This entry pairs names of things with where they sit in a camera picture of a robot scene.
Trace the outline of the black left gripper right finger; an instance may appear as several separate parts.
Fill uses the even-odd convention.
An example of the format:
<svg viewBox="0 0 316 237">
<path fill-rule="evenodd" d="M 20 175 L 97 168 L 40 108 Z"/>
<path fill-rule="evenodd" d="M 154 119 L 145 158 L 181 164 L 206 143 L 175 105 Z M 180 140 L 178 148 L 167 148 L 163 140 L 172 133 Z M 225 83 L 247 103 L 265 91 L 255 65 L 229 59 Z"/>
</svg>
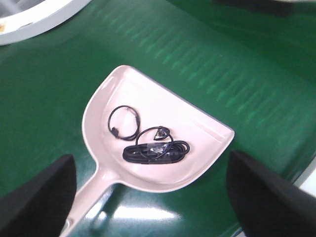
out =
<svg viewBox="0 0 316 237">
<path fill-rule="evenodd" d="M 226 188 L 247 237 L 314 237 L 316 199 L 241 150 L 230 152 Z"/>
</svg>

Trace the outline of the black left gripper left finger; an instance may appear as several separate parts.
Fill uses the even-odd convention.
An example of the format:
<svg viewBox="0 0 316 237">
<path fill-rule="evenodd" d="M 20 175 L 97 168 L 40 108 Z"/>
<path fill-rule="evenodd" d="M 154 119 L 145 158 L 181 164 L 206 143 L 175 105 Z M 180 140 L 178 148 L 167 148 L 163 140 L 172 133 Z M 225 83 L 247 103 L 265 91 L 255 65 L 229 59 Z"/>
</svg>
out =
<svg viewBox="0 0 316 237">
<path fill-rule="evenodd" d="M 2 237 L 58 237 L 77 191 L 75 159 L 61 156 L 0 199 Z"/>
</svg>

